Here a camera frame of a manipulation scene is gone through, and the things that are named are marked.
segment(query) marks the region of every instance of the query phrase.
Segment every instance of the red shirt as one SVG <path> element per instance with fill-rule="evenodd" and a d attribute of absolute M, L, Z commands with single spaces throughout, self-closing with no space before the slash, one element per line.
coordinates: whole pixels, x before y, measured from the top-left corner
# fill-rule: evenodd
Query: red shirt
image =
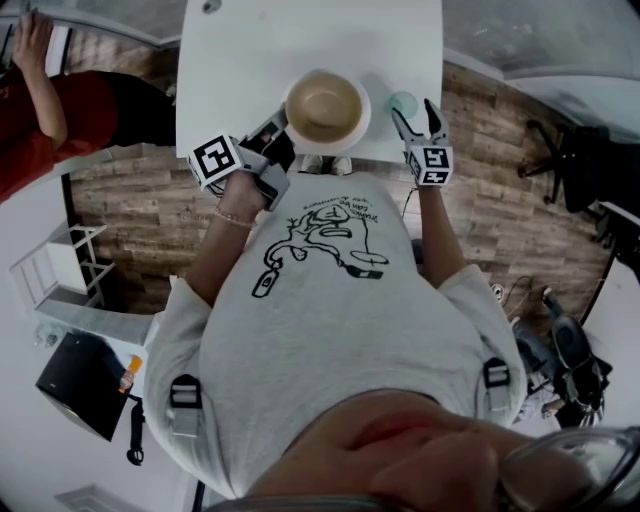
<path fill-rule="evenodd" d="M 67 121 L 68 137 L 53 151 L 38 126 L 31 96 L 21 80 L 0 82 L 0 202 L 68 158 L 103 149 L 118 124 L 111 86 L 94 71 L 51 79 Z"/>

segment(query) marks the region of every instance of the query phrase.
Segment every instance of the bowl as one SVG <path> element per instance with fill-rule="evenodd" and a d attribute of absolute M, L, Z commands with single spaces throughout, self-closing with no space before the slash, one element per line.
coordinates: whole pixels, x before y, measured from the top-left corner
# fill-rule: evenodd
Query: bowl
<path fill-rule="evenodd" d="M 298 153 L 338 155 L 358 143 L 371 122 L 362 84 L 327 70 L 307 73 L 285 98 L 286 132 Z"/>

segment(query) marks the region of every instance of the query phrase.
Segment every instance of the shoe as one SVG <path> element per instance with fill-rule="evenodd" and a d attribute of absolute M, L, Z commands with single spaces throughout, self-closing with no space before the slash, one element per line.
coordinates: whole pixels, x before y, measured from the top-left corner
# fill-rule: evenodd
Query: shoe
<path fill-rule="evenodd" d="M 323 163 L 324 161 L 321 156 L 307 155 L 302 161 L 302 170 L 300 172 L 306 172 L 307 174 L 321 174 Z"/>
<path fill-rule="evenodd" d="M 335 174 L 336 176 L 347 176 L 352 172 L 353 167 L 351 166 L 351 158 L 341 156 L 333 160 L 333 163 L 331 164 L 331 174 Z"/>

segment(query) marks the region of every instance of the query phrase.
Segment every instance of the wooden floor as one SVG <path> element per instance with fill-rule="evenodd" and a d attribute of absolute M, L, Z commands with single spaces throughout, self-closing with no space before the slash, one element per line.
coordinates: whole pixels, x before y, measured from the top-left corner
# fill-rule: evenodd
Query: wooden floor
<path fill-rule="evenodd" d="M 76 34 L 68 71 L 100 69 L 141 76 L 159 87 L 175 82 L 177 51 L 154 53 L 108 38 Z M 548 330 L 541 306 L 549 285 L 565 307 L 581 315 L 602 277 L 609 254 L 591 241 L 593 222 L 571 215 L 564 200 L 546 206 L 552 175 L 529 180 L 520 166 L 548 157 L 528 119 L 552 131 L 548 108 L 482 75 L 445 64 L 442 110 L 451 125 L 455 174 L 444 189 L 447 209 L 467 258 L 508 291 L 522 276 L 505 311 Z M 169 148 L 116 148 L 116 160 L 72 176 L 73 204 L 83 224 L 104 223 L 97 253 L 113 260 L 112 304 L 122 311 L 162 310 L 168 277 L 184 274 L 209 221 L 213 197 L 201 193 L 186 163 Z M 357 172 L 378 176 L 399 208 L 412 187 L 405 166 L 356 161 Z M 417 195 L 407 205 L 407 227 L 420 237 Z"/>

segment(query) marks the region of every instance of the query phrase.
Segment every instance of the person's hand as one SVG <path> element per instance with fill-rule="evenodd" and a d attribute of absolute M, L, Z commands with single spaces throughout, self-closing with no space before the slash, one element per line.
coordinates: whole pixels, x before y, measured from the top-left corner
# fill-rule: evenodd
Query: person's hand
<path fill-rule="evenodd" d="M 13 62 L 24 73 L 41 71 L 53 31 L 51 18 L 38 12 L 25 14 L 16 27 L 13 43 Z"/>
<path fill-rule="evenodd" d="M 267 199 L 258 191 L 251 173 L 235 171 L 227 179 L 219 208 L 247 222 L 253 222 L 267 205 Z"/>

